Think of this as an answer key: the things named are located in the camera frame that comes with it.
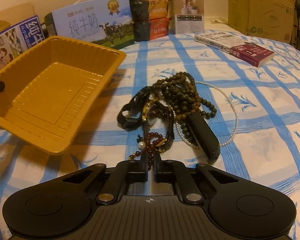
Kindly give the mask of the black fitness band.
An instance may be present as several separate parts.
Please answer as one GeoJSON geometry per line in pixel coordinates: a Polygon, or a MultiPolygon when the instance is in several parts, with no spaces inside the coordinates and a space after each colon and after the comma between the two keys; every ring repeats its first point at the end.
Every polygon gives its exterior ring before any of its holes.
{"type": "Polygon", "coordinates": [[[186,121],[208,164],[213,165],[220,155],[220,143],[199,112],[187,115],[186,121]]]}

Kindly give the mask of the yellow plastic tray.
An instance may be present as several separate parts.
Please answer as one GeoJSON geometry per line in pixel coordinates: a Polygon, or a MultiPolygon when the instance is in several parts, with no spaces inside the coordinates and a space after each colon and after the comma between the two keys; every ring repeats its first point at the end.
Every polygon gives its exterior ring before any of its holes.
{"type": "Polygon", "coordinates": [[[0,70],[0,128],[48,154],[64,153],[125,57],[60,36],[40,42],[0,70]]]}

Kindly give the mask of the black strap gold watch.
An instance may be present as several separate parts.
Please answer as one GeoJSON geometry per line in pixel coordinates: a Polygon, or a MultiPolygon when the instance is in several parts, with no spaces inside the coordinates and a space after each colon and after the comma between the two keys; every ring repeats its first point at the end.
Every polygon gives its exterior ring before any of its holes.
{"type": "Polygon", "coordinates": [[[152,98],[152,88],[143,87],[125,104],[117,115],[118,124],[124,129],[143,127],[145,133],[155,123],[157,118],[167,121],[167,133],[164,139],[159,140],[154,149],[160,153],[169,150],[174,141],[174,114],[170,106],[163,105],[159,99],[152,98]]]}

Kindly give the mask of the blue cartoon milk carton box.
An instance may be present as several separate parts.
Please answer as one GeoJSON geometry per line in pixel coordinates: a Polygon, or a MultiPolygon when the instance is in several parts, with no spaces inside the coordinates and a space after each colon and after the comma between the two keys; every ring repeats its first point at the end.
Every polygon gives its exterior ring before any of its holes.
{"type": "Polygon", "coordinates": [[[45,39],[39,17],[32,16],[0,33],[0,70],[45,39]]]}

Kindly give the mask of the blue checkered bed sheet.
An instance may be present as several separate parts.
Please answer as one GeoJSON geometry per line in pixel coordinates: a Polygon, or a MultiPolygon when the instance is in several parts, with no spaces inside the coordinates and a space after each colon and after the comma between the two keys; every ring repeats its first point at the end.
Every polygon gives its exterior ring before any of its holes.
{"type": "Polygon", "coordinates": [[[0,239],[11,236],[1,211],[11,194],[95,163],[115,166],[135,152],[138,131],[118,126],[120,108],[141,88],[181,71],[217,109],[208,122],[221,143],[216,167],[288,195],[297,208],[289,235],[300,239],[300,52],[267,39],[247,41],[274,58],[255,68],[190,34],[125,48],[125,60],[63,155],[40,152],[0,129],[0,239]]]}

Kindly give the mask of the white cow milk carton box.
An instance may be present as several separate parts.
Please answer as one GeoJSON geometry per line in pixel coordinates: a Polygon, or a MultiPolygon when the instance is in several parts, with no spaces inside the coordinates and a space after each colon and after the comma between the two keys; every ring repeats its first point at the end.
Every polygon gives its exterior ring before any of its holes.
{"type": "Polygon", "coordinates": [[[129,0],[86,0],[44,17],[49,36],[62,36],[122,49],[134,44],[129,0]]]}

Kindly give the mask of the AutoCAD book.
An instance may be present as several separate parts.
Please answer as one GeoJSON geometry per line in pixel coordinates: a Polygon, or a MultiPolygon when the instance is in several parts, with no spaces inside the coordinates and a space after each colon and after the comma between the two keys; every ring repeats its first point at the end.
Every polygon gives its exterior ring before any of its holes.
{"type": "Polygon", "coordinates": [[[272,60],[275,54],[272,50],[223,31],[196,34],[194,40],[232,55],[257,68],[272,60]]]}

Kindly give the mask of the bottom red food box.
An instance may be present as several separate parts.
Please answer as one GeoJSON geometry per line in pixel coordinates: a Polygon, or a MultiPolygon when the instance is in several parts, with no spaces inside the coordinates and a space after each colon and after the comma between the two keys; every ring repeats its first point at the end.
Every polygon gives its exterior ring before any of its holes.
{"type": "Polygon", "coordinates": [[[169,19],[159,18],[133,23],[133,34],[136,42],[154,40],[168,34],[169,19]]]}

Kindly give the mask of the small white product box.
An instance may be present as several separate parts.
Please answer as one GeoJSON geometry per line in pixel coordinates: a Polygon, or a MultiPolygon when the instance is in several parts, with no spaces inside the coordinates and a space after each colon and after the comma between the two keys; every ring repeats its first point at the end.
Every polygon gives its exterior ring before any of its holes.
{"type": "Polygon", "coordinates": [[[168,15],[173,34],[204,32],[204,0],[168,0],[168,15]]]}

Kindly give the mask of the middle orange food box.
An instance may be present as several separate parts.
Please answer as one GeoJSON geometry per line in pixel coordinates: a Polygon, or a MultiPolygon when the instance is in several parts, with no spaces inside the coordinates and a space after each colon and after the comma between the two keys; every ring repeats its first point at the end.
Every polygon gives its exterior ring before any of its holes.
{"type": "Polygon", "coordinates": [[[133,22],[165,18],[168,15],[168,0],[138,0],[130,3],[133,22]]]}

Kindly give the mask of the large cardboard box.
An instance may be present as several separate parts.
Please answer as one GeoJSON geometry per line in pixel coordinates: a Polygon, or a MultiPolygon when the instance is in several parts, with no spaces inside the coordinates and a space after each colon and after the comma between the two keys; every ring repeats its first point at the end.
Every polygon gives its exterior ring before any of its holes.
{"type": "Polygon", "coordinates": [[[289,43],[295,0],[228,0],[228,25],[247,36],[289,43]]]}

